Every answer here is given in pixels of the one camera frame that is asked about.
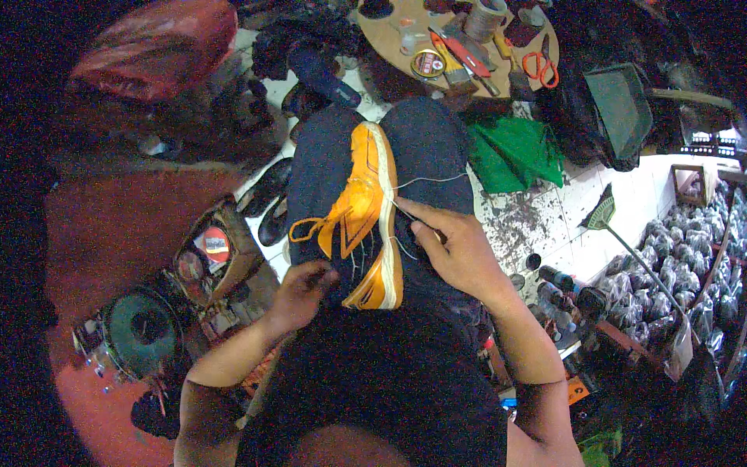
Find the green cloth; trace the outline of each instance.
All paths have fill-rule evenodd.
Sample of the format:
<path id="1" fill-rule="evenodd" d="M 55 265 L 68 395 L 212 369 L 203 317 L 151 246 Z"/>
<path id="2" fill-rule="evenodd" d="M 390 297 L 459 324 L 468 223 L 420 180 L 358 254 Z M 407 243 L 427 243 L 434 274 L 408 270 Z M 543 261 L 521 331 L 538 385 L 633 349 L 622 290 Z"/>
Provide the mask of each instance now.
<path id="1" fill-rule="evenodd" d="M 465 121 L 475 139 L 470 165 L 488 193 L 525 191 L 537 178 L 562 187 L 563 155 L 546 125 L 517 117 Z"/>
<path id="2" fill-rule="evenodd" d="M 622 429 L 599 433 L 578 443 L 585 467 L 610 467 L 622 449 Z"/>

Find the white midsole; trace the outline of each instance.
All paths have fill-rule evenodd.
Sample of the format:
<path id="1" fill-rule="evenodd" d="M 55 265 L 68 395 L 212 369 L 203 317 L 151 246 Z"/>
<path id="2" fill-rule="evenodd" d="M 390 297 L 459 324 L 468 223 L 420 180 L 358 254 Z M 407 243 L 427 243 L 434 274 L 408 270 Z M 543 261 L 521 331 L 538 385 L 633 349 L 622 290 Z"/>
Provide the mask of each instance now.
<path id="1" fill-rule="evenodd" d="M 382 278 L 384 280 L 384 300 L 382 309 L 392 309 L 397 304 L 397 288 L 394 284 L 394 248 L 392 247 L 391 236 L 389 232 L 389 216 L 394 209 L 394 187 L 389 181 L 389 160 L 386 155 L 386 143 L 381 135 L 381 129 L 377 128 L 375 123 L 365 122 L 364 125 L 372 126 L 368 130 L 373 135 L 373 141 L 376 144 L 376 153 L 379 156 L 379 185 L 384 192 L 384 200 L 381 203 L 379 211 L 379 235 L 382 240 Z"/>

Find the orange scissors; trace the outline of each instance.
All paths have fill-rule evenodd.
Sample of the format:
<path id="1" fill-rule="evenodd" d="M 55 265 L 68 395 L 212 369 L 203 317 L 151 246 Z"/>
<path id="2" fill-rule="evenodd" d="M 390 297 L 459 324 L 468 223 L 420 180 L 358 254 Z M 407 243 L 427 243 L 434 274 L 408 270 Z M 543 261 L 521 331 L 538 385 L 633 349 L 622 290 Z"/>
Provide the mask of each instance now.
<path id="1" fill-rule="evenodd" d="M 527 66 L 527 62 L 530 58 L 534 57 L 536 61 L 535 69 L 536 71 L 532 73 L 529 71 L 529 67 Z M 545 59 L 545 65 L 542 66 L 542 59 Z M 550 35 L 546 34 L 545 38 L 542 40 L 542 51 L 541 52 L 532 52 L 530 54 L 526 54 L 524 56 L 524 60 L 521 61 L 521 64 L 524 66 L 524 72 L 532 79 L 538 79 L 539 83 L 542 85 L 542 87 L 546 87 L 547 89 L 553 89 L 560 83 L 560 74 L 558 74 L 558 67 L 555 63 L 553 63 L 552 60 L 550 60 Z M 547 82 L 545 80 L 545 76 L 548 74 L 548 70 L 552 69 L 553 74 L 551 75 L 552 82 Z"/>

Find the hand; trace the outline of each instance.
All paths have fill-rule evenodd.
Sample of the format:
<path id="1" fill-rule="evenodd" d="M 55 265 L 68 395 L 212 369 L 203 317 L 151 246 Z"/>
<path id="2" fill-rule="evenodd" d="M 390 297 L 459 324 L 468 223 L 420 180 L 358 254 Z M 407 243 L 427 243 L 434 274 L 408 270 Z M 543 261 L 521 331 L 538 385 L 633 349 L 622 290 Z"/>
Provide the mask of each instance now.
<path id="1" fill-rule="evenodd" d="M 319 300 L 339 275 L 326 261 L 314 261 L 288 269 L 275 300 L 264 317 L 272 334 L 280 337 L 309 324 L 317 314 Z"/>
<path id="2" fill-rule="evenodd" d="M 423 221 L 416 220 L 410 228 L 428 254 L 430 264 L 447 284 L 486 302 L 498 285 L 507 280 L 475 216 L 400 197 L 394 202 Z M 434 229 L 446 237 L 445 244 Z"/>

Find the black shirt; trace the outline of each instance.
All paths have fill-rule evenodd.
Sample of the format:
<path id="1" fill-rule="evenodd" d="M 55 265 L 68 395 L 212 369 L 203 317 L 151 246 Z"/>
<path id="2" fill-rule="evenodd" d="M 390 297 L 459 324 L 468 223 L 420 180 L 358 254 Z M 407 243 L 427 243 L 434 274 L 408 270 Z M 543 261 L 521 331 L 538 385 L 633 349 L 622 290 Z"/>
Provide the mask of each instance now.
<path id="1" fill-rule="evenodd" d="M 413 465 L 504 466 L 506 413 L 445 310 L 320 310 L 282 351 L 237 466 L 278 466 L 309 431 L 356 425 Z"/>

